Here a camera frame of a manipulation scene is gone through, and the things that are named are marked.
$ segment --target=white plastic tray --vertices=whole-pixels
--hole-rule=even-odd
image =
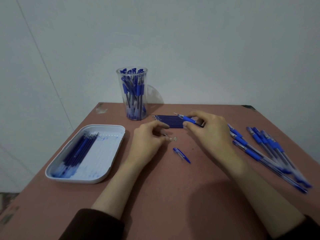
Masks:
[[[49,179],[69,183],[95,184],[102,181],[110,172],[125,131],[126,129],[121,125],[90,124],[81,128],[48,165],[45,175]],[[70,178],[53,177],[52,173],[59,167],[84,133],[99,133],[99,136],[76,173]]]

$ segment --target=left hand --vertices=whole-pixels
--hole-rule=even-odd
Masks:
[[[161,129],[169,129],[169,125],[160,121],[152,121],[135,129],[128,160],[143,167],[150,162],[159,147],[169,141],[167,136],[155,136],[153,134],[153,132],[160,133]]]

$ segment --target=clear plastic cup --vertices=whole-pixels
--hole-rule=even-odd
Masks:
[[[147,72],[139,66],[117,69],[125,113],[130,120],[143,120],[147,113]]]

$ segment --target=forearm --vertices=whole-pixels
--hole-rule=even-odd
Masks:
[[[272,238],[298,226],[305,219],[290,202],[260,177],[235,152],[224,155],[223,166],[242,190]]]
[[[118,172],[113,176],[91,208],[120,219],[132,187],[142,169],[142,165],[134,163],[128,158],[120,166]]]

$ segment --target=hand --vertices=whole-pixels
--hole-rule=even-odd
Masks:
[[[206,122],[204,128],[200,128],[187,121],[184,121],[183,125],[194,133],[202,146],[213,157],[218,161],[221,161],[222,158],[225,158],[226,154],[234,152],[230,140],[229,127],[223,117],[203,111],[194,111],[188,115],[188,117],[195,116]]]
[[[169,141],[167,136],[155,136],[153,134],[153,132],[159,134],[161,129],[169,129],[169,125],[160,121],[152,121],[135,129],[128,159],[142,167],[150,162],[159,147],[165,141]]]

